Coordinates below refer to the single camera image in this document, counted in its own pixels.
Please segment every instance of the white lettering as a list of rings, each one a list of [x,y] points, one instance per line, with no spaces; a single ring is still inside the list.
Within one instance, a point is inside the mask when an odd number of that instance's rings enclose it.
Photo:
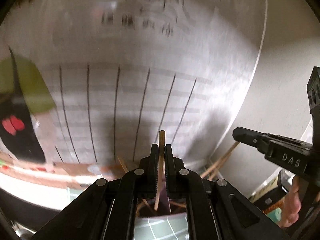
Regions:
[[[296,161],[296,164],[294,165],[295,167],[298,167],[300,165],[300,160],[298,159],[297,161]]]

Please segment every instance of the white wall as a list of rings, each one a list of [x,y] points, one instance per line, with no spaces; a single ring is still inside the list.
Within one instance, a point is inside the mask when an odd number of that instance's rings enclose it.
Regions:
[[[212,161],[233,144],[236,127],[299,139],[310,121],[306,85],[313,66],[320,65],[320,23],[305,0],[268,0],[267,15],[250,89]],[[221,173],[249,196],[276,168],[255,148],[240,144]]]

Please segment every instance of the red heart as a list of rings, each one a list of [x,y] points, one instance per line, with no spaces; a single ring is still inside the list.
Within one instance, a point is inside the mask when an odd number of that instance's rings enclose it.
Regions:
[[[10,121],[17,131],[22,131],[25,128],[23,121],[16,118],[14,115],[10,116]]]
[[[2,125],[4,127],[4,129],[12,134],[12,135],[16,135],[17,131],[16,129],[13,127],[12,123],[10,122],[10,120],[7,118],[7,119],[4,119],[2,120]]]

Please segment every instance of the screw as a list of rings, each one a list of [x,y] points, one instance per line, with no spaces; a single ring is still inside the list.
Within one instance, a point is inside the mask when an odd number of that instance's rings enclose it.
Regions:
[[[136,175],[142,175],[144,173],[144,170],[143,169],[136,169],[135,171],[134,171],[134,174],[136,174]]]
[[[181,170],[179,171],[179,173],[180,173],[181,175],[188,175],[188,174],[189,174],[189,171],[188,171],[187,169],[181,169]]]
[[[97,186],[103,186],[105,185],[107,182],[105,179],[97,179],[96,184]]]
[[[225,179],[218,179],[217,184],[221,187],[224,187],[225,185],[227,185],[227,181]]]

